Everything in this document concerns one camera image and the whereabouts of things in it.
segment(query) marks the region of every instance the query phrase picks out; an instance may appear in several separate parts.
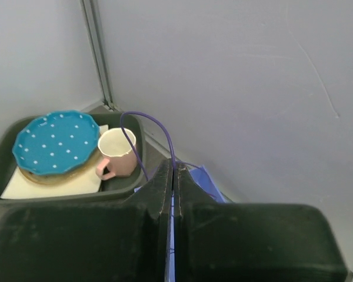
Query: mug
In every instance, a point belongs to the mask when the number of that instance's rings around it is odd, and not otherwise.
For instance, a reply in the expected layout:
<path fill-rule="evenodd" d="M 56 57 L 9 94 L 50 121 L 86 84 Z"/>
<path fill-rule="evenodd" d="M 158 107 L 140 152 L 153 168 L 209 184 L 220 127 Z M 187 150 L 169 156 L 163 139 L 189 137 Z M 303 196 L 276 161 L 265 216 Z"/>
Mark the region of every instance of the mug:
<path fill-rule="evenodd" d="M 129 139 L 136 147 L 136 136 L 125 128 Z M 96 175 L 102 180 L 115 176 L 130 176 L 137 166 L 137 158 L 120 127 L 107 130 L 98 140 L 98 149 L 103 160 L 95 169 Z"/>

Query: blue plate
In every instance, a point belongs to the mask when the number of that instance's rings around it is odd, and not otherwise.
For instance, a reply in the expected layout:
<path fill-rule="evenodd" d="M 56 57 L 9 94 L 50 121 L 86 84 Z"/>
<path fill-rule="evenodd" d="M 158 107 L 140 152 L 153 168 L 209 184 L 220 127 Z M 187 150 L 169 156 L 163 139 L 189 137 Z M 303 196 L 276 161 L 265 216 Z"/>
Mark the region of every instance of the blue plate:
<path fill-rule="evenodd" d="M 34 119 L 18 135 L 17 165 L 37 175 L 66 173 L 85 163 L 97 147 L 99 126 L 86 113 L 52 112 Z"/>

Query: cable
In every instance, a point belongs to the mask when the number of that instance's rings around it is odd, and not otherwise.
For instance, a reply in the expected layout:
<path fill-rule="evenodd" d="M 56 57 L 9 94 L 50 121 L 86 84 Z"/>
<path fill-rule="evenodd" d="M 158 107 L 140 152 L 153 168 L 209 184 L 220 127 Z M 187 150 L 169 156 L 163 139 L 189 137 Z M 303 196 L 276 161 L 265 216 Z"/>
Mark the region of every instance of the cable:
<path fill-rule="evenodd" d="M 137 115 L 137 116 L 143 116 L 147 119 L 150 119 L 151 121 L 155 122 L 161 129 L 162 131 L 165 133 L 166 135 L 166 139 L 167 139 L 167 143 L 169 144 L 169 149 L 170 149 L 170 155 L 171 155 L 171 162 L 172 162 L 172 167 L 174 170 L 176 170 L 177 168 L 177 164 L 176 164 L 176 161 L 175 161 L 175 154 L 174 154 L 174 147 L 172 146 L 172 142 L 171 142 L 171 137 L 170 137 L 170 134 L 168 133 L 168 131 L 166 130 L 165 126 L 158 120 L 156 120 L 154 117 L 150 116 L 150 115 L 147 115 L 146 113 L 142 113 L 142 112 L 136 112 L 136 111 L 129 111 L 129 112 L 124 112 L 122 113 L 122 115 L 120 116 L 120 127 L 122 128 L 122 131 L 123 131 L 123 134 L 124 136 L 126 137 L 126 139 L 128 140 L 129 144 L 131 145 L 131 148 L 132 150 L 134 151 L 135 155 L 136 155 L 136 158 L 137 158 L 137 161 L 139 163 L 139 165 L 141 166 L 141 169 L 145 175 L 145 178 L 147 181 L 149 181 L 149 177 L 148 177 L 148 174 L 146 173 L 146 170 L 145 170 L 145 166 L 144 164 L 142 163 L 141 161 L 141 158 L 135 148 L 135 146 L 132 144 L 130 138 L 128 137 L 127 133 L 125 132 L 124 130 L 124 126 L 123 126 L 123 119 L 124 119 L 124 116 L 126 115 Z"/>

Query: wall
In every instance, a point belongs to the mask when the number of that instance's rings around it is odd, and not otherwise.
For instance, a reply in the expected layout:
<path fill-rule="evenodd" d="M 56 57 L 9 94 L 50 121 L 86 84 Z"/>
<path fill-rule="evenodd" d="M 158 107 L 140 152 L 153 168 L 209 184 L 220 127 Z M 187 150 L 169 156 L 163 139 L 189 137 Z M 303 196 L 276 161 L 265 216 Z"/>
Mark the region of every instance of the wall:
<path fill-rule="evenodd" d="M 232 199 L 319 207 L 353 269 L 353 1 L 99 6 L 118 106 Z"/>
<path fill-rule="evenodd" d="M 0 136 L 22 117 L 100 99 L 79 1 L 0 1 Z"/>

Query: white panel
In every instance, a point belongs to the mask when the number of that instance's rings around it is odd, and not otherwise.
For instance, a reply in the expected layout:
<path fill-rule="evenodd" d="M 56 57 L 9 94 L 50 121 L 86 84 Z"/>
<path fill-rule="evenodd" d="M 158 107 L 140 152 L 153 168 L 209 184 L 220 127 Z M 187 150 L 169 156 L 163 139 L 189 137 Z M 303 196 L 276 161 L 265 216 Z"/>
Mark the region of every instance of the white panel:
<path fill-rule="evenodd" d="M 19 118 L 100 99 L 79 1 L 0 1 L 0 137 Z"/>
<path fill-rule="evenodd" d="M 99 4 L 118 106 L 232 199 L 319 207 L 353 269 L 353 1 Z"/>

